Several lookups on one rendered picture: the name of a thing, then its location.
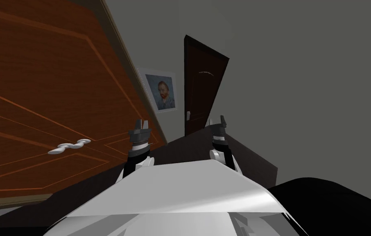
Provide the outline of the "dark brown door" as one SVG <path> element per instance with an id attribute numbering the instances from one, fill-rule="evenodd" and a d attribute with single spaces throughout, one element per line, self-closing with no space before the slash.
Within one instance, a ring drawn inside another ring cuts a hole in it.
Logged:
<path id="1" fill-rule="evenodd" d="M 209 119 L 229 58 L 200 41 L 184 37 L 185 136 L 203 129 Z M 191 112 L 186 120 L 187 111 Z"/>

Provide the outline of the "brown wooden door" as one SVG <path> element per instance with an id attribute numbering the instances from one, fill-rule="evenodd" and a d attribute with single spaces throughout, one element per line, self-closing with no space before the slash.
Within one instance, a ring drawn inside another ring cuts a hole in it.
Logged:
<path id="1" fill-rule="evenodd" d="M 150 114 L 94 13 L 0 0 L 0 200 L 32 200 L 122 164 Z M 62 143 L 91 142 L 50 155 Z"/>

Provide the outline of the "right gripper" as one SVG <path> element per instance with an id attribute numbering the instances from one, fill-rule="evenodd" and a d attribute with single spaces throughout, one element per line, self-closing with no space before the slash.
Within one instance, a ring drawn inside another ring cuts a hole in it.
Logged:
<path id="1" fill-rule="evenodd" d="M 213 124 L 213 120 L 208 120 L 208 125 L 211 126 L 211 133 L 213 136 L 225 136 L 227 123 L 223 115 L 220 116 L 221 123 Z"/>

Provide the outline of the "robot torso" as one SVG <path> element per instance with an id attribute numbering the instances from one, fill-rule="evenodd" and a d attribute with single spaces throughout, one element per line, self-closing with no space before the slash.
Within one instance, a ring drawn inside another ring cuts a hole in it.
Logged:
<path id="1" fill-rule="evenodd" d="M 142 167 L 44 236 L 285 236 L 263 217 L 300 224 L 260 184 L 216 160 Z"/>

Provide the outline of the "framed portrait picture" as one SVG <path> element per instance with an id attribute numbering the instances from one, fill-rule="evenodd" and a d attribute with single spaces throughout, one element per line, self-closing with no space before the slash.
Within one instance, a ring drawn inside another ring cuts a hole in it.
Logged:
<path id="1" fill-rule="evenodd" d="M 148 68 L 136 70 L 153 111 L 155 113 L 175 111 L 177 109 L 175 74 Z"/>

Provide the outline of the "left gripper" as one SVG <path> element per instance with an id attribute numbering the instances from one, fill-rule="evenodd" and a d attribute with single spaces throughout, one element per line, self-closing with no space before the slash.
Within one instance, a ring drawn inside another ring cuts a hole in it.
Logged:
<path id="1" fill-rule="evenodd" d="M 132 143 L 148 141 L 151 134 L 151 129 L 149 129 L 148 121 L 145 120 L 142 125 L 142 120 L 137 119 L 135 123 L 135 129 L 129 130 L 128 134 L 130 135 L 129 141 Z"/>

